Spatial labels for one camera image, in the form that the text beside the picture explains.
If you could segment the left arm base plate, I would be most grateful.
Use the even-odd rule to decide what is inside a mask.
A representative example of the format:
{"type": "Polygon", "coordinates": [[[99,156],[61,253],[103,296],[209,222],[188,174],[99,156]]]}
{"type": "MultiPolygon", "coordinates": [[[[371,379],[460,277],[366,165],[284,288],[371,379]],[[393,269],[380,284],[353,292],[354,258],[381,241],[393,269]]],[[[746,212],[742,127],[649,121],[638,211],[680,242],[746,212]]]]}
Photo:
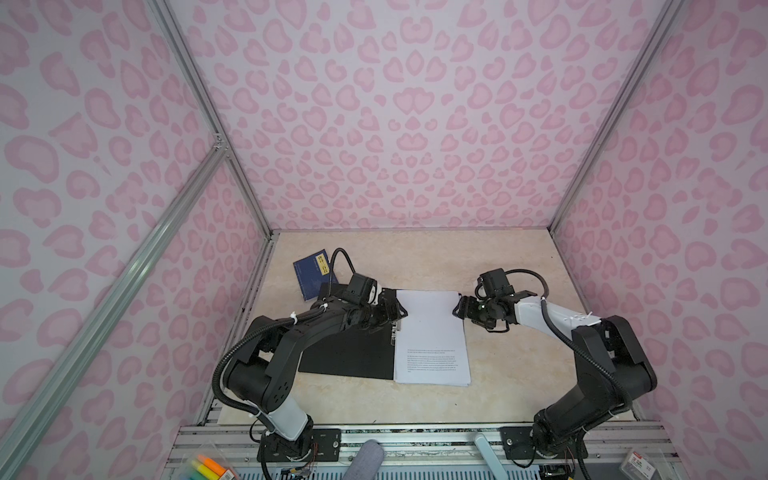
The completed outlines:
{"type": "Polygon", "coordinates": [[[257,458],[267,463],[336,462],[340,447],[340,429],[311,428],[296,440],[272,433],[260,441],[257,458]]]}

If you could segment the red folder black inside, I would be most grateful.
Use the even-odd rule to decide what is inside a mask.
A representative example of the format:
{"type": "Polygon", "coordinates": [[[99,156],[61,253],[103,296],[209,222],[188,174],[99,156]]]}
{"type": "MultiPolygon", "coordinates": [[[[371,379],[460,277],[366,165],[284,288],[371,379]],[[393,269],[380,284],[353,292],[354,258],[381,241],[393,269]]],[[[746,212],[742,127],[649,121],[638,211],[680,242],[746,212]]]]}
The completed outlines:
{"type": "Polygon", "coordinates": [[[306,349],[298,367],[302,373],[366,379],[394,378],[397,323],[381,330],[362,330],[359,325],[327,337],[306,349]]]}

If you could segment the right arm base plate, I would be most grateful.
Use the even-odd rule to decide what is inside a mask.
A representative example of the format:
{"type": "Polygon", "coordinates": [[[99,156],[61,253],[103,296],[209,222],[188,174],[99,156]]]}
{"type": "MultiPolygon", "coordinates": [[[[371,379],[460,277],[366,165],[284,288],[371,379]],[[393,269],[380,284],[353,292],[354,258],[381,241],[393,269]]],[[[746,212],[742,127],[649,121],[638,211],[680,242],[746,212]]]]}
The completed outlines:
{"type": "Polygon", "coordinates": [[[535,425],[503,426],[499,429],[501,444],[507,460],[525,464],[529,460],[587,459],[583,430],[565,437],[535,433],[535,425]]]}

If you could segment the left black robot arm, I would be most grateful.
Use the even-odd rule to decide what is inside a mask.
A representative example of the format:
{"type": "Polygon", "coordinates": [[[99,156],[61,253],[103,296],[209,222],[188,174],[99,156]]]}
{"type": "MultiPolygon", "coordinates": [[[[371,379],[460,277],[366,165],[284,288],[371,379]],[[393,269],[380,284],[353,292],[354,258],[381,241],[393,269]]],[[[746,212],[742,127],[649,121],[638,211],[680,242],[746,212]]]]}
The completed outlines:
{"type": "Polygon", "coordinates": [[[391,329],[407,316],[396,291],[378,290],[370,277],[354,273],[346,284],[324,283],[308,311],[252,321],[215,367],[213,395],[264,425],[261,460],[308,461],[315,452],[314,422],[291,396],[304,351],[354,327],[371,332],[391,329]]]}

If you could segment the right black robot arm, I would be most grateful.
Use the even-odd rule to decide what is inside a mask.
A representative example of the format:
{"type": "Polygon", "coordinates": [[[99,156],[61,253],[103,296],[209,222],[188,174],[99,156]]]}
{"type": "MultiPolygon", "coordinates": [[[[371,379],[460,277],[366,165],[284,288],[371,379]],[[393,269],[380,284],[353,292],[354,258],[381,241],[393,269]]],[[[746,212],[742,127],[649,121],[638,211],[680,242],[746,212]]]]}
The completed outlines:
{"type": "Polygon", "coordinates": [[[631,410],[636,399],[658,385],[628,320],[582,314],[551,303],[547,281],[533,270],[498,268],[481,274],[475,293],[460,297],[453,315],[489,333],[529,327],[558,339],[574,354],[575,386],[534,416],[530,433],[534,457],[552,458],[569,448],[582,460],[589,431],[631,410]]]}

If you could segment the paper sheet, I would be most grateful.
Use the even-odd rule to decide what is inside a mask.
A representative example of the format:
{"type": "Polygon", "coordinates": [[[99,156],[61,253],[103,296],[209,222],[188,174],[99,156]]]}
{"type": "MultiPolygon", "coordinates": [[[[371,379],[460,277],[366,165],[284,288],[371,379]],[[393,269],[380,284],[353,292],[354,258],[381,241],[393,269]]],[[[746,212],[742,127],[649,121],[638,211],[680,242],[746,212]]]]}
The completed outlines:
{"type": "Polygon", "coordinates": [[[394,381],[468,387],[471,375],[464,321],[453,315],[452,291],[399,290],[407,311],[395,336],[394,381]]]}

